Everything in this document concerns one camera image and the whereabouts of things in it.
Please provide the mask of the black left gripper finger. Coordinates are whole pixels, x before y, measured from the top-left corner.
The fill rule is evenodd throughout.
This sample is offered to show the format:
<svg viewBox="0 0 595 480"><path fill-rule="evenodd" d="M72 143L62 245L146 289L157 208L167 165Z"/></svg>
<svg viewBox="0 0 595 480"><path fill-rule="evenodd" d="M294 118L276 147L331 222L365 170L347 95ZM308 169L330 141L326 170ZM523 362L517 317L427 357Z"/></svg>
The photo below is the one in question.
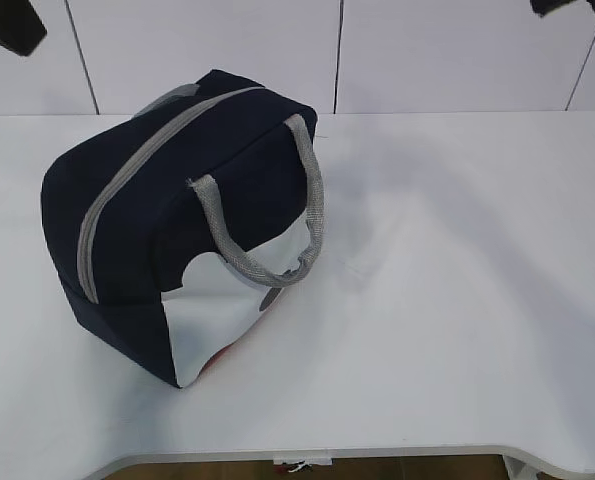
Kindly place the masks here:
<svg viewBox="0 0 595 480"><path fill-rule="evenodd" d="M18 56L30 56L47 30L26 0L0 0L0 46Z"/></svg>

